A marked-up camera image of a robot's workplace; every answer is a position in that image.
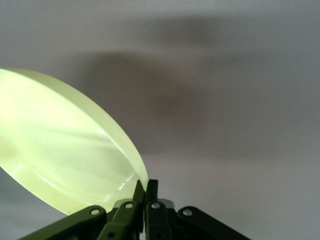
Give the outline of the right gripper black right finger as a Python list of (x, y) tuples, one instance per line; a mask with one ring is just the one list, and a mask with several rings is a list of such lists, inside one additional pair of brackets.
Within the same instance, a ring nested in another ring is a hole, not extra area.
[(251, 240), (204, 211), (158, 198), (159, 181), (148, 181), (145, 194), (146, 240)]

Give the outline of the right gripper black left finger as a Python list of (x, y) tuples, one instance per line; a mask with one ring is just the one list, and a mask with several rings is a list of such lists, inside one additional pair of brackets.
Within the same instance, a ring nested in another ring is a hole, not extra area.
[(126, 240), (141, 230), (145, 191), (136, 182), (133, 197), (119, 200), (110, 212), (99, 205), (86, 207), (18, 240)]

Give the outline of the yellow round plate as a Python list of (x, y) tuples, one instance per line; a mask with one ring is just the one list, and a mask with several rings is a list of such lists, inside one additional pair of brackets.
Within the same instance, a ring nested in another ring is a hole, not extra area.
[(0, 168), (71, 215), (109, 211), (148, 174), (136, 147), (99, 105), (46, 74), (0, 69)]

